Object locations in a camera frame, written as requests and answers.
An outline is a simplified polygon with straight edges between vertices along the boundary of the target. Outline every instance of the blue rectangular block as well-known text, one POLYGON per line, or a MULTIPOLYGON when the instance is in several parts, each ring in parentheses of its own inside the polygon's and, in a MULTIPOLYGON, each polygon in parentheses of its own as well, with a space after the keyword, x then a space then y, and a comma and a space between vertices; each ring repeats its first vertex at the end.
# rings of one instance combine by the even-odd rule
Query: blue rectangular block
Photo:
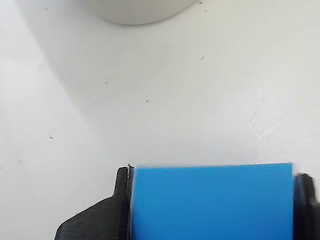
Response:
POLYGON ((136 168, 133 240, 292 240, 291 164, 136 168))

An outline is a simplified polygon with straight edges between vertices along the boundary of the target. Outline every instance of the white cylindrical object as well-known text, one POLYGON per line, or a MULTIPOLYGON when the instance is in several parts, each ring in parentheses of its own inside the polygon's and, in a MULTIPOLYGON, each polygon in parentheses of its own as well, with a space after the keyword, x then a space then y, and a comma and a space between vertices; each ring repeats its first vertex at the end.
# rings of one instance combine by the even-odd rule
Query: white cylindrical object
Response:
POLYGON ((119 24, 149 24, 171 17, 195 0, 85 0, 101 17, 119 24))

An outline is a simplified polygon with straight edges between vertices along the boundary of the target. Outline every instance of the white surface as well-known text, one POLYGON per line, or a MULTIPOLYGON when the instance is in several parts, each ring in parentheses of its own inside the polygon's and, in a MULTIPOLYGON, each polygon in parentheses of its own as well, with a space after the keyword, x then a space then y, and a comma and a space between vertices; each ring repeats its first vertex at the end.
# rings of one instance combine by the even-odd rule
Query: white surface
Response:
POLYGON ((204 0, 124 26, 1 0, 0 239, 53 240, 128 163, 294 162, 320 188, 319 11, 204 0))
POLYGON ((195 0, 83 0, 99 16, 119 24, 149 24, 171 17, 195 0))

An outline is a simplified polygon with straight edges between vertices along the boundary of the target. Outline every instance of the black plastic part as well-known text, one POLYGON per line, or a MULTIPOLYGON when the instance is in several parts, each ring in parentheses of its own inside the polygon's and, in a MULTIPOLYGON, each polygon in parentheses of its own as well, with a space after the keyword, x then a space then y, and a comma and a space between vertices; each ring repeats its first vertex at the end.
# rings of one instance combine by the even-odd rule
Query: black plastic part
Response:
POLYGON ((65 221, 55 240, 127 240, 133 171, 118 169, 114 194, 65 221))
POLYGON ((312 177, 302 173, 295 177, 293 202, 294 240, 320 240, 320 205, 312 177))

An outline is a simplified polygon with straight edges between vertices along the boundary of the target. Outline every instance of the blue block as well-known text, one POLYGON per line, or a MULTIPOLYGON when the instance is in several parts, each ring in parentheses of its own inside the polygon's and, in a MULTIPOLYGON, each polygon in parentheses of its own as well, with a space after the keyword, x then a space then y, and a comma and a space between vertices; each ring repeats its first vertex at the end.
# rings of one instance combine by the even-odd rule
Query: blue block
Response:
POLYGON ((292 240, 291 164, 136 168, 133 240, 292 240))

